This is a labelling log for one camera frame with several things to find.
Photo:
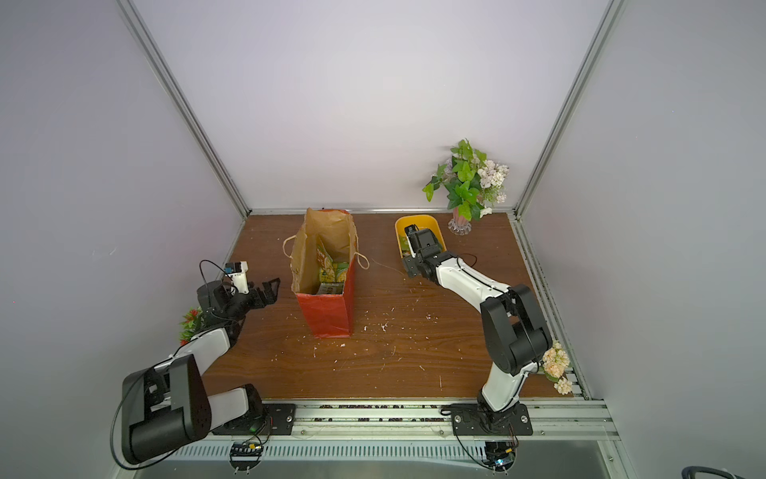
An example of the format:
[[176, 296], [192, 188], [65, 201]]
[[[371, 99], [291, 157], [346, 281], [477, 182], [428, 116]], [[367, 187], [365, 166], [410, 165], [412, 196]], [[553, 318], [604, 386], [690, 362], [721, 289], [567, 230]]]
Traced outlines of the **yellow lemon condiment packet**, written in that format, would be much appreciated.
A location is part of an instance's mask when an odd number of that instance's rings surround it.
[[316, 238], [316, 261], [318, 265], [318, 277], [321, 283], [333, 283], [334, 261], [329, 255], [321, 237]]

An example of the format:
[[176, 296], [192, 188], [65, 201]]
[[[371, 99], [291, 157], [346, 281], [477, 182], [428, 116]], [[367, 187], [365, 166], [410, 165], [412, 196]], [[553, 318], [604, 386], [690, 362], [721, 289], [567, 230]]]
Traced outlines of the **red paper bag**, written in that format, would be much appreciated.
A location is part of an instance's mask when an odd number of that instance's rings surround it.
[[291, 290], [311, 332], [318, 338], [353, 333], [355, 269], [369, 268], [361, 255], [354, 219], [344, 210], [306, 211], [298, 232], [285, 239]]

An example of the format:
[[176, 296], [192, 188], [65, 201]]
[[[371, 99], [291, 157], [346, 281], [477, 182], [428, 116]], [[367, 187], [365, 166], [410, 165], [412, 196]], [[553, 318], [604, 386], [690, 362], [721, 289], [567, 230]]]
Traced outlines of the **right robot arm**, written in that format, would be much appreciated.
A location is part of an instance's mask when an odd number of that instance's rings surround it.
[[511, 409], [527, 378], [554, 345], [535, 293], [526, 285], [510, 287], [479, 273], [443, 249], [429, 229], [410, 225], [405, 238], [410, 253], [403, 263], [409, 277], [420, 275], [456, 293], [480, 313], [492, 368], [479, 404], [492, 413]]

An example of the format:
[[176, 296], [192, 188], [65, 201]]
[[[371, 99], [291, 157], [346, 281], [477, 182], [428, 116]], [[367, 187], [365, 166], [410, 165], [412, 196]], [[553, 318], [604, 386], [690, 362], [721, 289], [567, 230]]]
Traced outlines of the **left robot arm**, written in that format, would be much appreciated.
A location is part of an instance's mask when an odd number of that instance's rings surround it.
[[244, 285], [204, 283], [197, 289], [203, 329], [169, 358], [124, 379], [109, 439], [120, 468], [151, 467], [212, 432], [258, 435], [269, 427], [253, 385], [211, 394], [203, 384], [203, 374], [237, 343], [247, 314], [278, 299], [279, 279]]

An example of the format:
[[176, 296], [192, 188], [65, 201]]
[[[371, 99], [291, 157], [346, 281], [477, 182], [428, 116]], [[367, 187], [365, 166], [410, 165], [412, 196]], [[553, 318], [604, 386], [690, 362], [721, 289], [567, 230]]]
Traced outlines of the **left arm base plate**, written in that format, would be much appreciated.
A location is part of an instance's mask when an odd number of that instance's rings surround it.
[[296, 414], [294, 403], [265, 403], [259, 411], [249, 411], [213, 430], [214, 435], [276, 435], [292, 433]]

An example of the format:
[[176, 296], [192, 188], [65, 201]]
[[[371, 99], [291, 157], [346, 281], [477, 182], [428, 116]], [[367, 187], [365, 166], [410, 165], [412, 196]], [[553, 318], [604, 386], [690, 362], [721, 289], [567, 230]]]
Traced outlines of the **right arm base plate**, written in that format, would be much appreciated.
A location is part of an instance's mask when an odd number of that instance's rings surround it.
[[478, 403], [455, 403], [445, 406], [440, 413], [450, 418], [452, 429], [458, 436], [532, 436], [531, 415], [523, 403], [506, 411], [496, 412]]

